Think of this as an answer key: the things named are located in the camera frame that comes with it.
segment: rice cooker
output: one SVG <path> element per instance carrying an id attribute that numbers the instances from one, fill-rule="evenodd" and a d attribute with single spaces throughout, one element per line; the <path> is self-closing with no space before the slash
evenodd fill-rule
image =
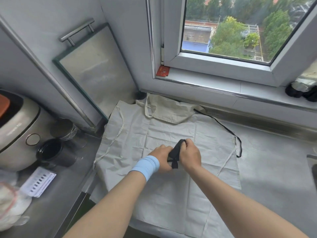
<path id="1" fill-rule="evenodd" d="M 36 161 L 41 144 L 53 138 L 55 119 L 29 98 L 0 89 L 10 106 L 0 118 L 0 168 L 22 170 Z"/>

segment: left hand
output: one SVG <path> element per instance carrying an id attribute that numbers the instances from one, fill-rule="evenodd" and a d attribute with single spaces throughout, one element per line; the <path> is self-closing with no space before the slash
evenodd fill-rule
<path id="1" fill-rule="evenodd" d="M 168 172 L 172 170 L 172 167 L 167 162 L 167 157 L 169 152 L 171 152 L 173 149 L 172 146 L 165 146 L 162 144 L 160 147 L 155 148 L 152 152 L 149 153 L 149 155 L 154 156 L 159 161 L 159 169 L 158 171 L 160 173 Z"/>

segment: window sill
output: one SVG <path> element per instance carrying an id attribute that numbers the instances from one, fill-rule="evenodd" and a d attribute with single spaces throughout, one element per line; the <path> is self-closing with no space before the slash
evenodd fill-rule
<path id="1" fill-rule="evenodd" d="M 155 76 L 155 79 L 288 108 L 317 112 L 316 103 L 309 102 L 303 97 L 292 98 L 287 96 L 284 92 L 285 87 L 271 87 L 178 68 L 170 68 L 167 77 Z"/>

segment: hand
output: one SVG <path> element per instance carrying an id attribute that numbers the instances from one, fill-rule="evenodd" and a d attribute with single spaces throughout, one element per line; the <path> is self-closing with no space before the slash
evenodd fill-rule
<path id="1" fill-rule="evenodd" d="M 199 149 L 191 139 L 186 139 L 180 147 L 179 159 L 185 170 L 201 167 L 201 155 Z"/>
<path id="2" fill-rule="evenodd" d="M 160 147 L 155 148 L 152 152 L 149 153 L 149 155 L 154 156 L 159 161 L 159 169 L 158 171 L 160 173 L 168 172 L 172 170 L 172 167 L 167 162 L 167 157 L 169 152 L 171 152 L 173 147 L 171 146 L 165 146 L 162 144 Z"/>

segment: button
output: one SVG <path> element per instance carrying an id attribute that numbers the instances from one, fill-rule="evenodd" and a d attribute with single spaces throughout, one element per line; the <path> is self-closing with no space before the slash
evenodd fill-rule
<path id="1" fill-rule="evenodd" d="M 26 144 L 27 145 L 36 145 L 38 142 L 40 142 L 41 137 L 38 134 L 31 134 L 26 138 Z"/>

